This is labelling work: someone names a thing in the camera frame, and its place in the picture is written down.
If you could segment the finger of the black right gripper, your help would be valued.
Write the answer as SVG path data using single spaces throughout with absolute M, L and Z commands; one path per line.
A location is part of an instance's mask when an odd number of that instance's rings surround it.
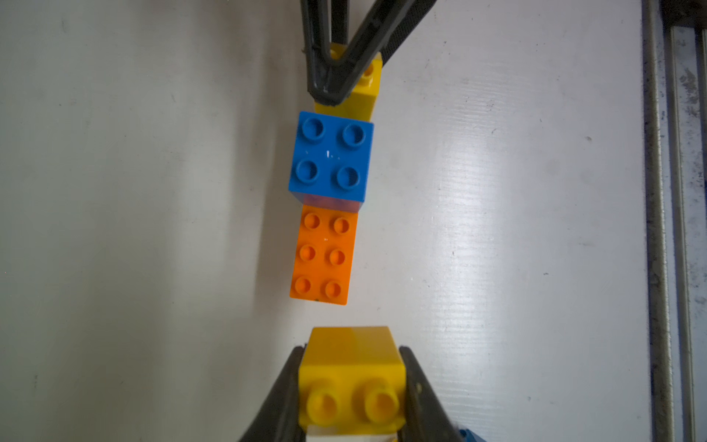
M 377 0 L 353 38 L 348 38 L 347 1 L 302 0 L 307 91 L 326 106 L 341 104 L 414 0 Z
M 436 0 L 414 0 L 405 17 L 382 47 L 382 60 L 388 61 L 403 42 L 412 34 L 426 14 L 434 7 Z

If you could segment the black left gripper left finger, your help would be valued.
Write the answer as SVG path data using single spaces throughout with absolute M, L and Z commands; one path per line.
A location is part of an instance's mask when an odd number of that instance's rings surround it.
M 296 346 L 292 350 L 261 409 L 240 438 L 240 442 L 306 440 L 306 433 L 298 423 L 298 370 L 304 353 L 304 346 Z

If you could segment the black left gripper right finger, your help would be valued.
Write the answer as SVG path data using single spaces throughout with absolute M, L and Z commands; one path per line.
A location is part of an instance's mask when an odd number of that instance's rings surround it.
M 399 441 L 462 442 L 464 438 L 447 416 L 412 349 L 401 346 L 400 354 L 406 368 L 406 388 L 405 424 L 399 430 Z

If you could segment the yellow lego brick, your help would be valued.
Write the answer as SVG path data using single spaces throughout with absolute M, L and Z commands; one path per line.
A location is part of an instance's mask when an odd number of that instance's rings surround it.
M 389 328 L 316 327 L 298 369 L 298 423 L 316 436 L 396 433 L 406 381 Z
M 314 102 L 314 112 L 329 116 L 371 122 L 379 96 L 383 68 L 382 54 L 377 53 L 357 80 L 350 95 L 337 106 Z

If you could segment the blue lego brick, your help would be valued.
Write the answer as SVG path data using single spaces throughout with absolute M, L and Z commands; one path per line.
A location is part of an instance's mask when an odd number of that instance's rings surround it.
M 289 192 L 306 206 L 358 213 L 366 200 L 373 123 L 300 112 Z

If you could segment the orange lego plate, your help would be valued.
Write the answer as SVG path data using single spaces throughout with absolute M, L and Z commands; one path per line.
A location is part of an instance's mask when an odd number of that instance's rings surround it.
M 302 208 L 291 298 L 347 304 L 357 222 L 356 213 Z

